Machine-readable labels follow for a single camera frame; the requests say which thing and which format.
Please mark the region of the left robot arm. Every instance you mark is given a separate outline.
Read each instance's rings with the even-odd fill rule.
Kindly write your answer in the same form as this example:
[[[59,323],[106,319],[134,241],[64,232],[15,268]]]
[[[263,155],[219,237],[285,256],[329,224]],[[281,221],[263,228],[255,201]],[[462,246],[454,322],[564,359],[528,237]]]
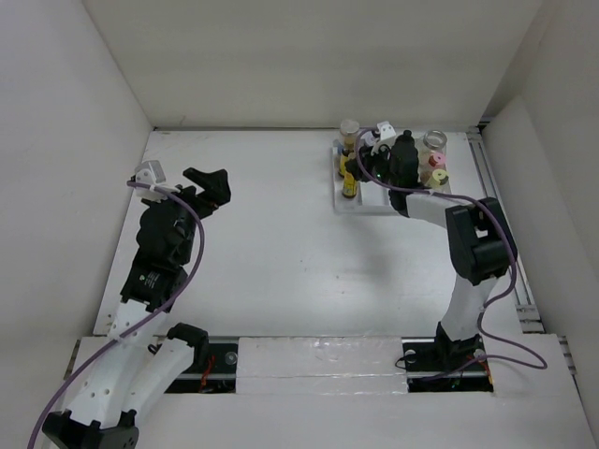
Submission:
[[[55,393],[60,398],[83,373],[79,393],[62,411],[51,404],[36,432],[58,448],[133,448],[139,426],[176,378],[210,362],[209,335],[178,323],[152,342],[178,297],[192,281],[205,247],[203,219],[231,199],[224,169],[189,167],[189,186],[170,187],[160,164],[144,163],[128,182],[145,206],[138,245],[106,343]]]

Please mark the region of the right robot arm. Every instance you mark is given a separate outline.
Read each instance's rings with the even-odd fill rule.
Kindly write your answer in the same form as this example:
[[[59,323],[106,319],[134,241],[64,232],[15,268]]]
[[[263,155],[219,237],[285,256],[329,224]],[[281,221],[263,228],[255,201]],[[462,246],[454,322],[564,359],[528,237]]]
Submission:
[[[446,231],[456,274],[452,296],[433,341],[405,346],[406,369],[448,374],[481,362],[480,327],[492,290],[518,255],[499,201],[434,190],[434,174],[423,169],[410,131],[392,138],[378,135],[372,142],[358,138],[345,170],[356,181],[387,189],[392,209],[402,217]]]

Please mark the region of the pink-cap spice bottle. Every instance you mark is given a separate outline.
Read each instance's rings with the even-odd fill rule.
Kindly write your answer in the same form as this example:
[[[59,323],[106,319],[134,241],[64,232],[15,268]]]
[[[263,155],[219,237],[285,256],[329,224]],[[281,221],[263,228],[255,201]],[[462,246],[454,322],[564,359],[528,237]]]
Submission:
[[[422,183],[425,183],[436,169],[446,168],[446,157],[442,152],[426,151],[419,157],[419,177]]]

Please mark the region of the tall silver-lid sesame jar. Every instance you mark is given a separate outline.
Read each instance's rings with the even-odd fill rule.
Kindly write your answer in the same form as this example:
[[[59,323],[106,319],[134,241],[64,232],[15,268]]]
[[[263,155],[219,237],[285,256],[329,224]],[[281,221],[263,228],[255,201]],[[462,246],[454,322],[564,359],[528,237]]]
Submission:
[[[359,129],[358,121],[353,119],[342,120],[339,135],[333,141],[333,148],[339,156],[343,153],[351,153],[355,149]]]

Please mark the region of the black-cap round spice jar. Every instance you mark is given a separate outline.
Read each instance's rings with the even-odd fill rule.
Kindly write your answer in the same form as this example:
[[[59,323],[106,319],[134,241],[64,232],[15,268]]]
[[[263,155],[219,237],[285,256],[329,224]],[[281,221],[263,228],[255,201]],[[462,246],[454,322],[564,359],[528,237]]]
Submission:
[[[395,145],[401,145],[403,147],[414,148],[415,143],[416,143],[416,141],[413,137],[413,132],[410,129],[405,129],[400,134],[397,135]]]

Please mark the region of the yellow-cap spice bottle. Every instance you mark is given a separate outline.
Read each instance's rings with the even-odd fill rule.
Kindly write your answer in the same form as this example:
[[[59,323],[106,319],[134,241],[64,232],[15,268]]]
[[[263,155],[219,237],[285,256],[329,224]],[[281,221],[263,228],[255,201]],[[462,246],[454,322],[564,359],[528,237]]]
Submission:
[[[444,169],[437,168],[431,171],[425,171],[420,179],[424,186],[436,192],[446,193],[449,185],[449,175]]]

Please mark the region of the clear glass jar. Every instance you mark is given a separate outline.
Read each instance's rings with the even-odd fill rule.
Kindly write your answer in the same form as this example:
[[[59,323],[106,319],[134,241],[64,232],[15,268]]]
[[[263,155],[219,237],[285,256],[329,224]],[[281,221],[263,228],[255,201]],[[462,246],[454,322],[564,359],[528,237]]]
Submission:
[[[444,132],[439,130],[427,131],[416,141],[418,156],[426,151],[442,152],[446,156],[446,144],[447,136]]]

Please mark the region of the yellow-label cork bottle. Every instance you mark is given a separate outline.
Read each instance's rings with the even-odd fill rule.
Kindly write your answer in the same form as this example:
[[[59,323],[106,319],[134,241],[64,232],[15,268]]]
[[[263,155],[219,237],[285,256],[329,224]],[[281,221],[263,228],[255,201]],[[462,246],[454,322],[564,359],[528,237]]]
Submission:
[[[341,150],[341,152],[339,153],[339,165],[338,165],[338,175],[343,179],[345,177],[345,173],[346,173],[346,162],[349,159],[349,156],[351,155],[351,152],[347,151],[347,150]]]
[[[348,199],[355,198],[358,194],[358,186],[359,181],[352,173],[346,171],[343,177],[342,196]]]

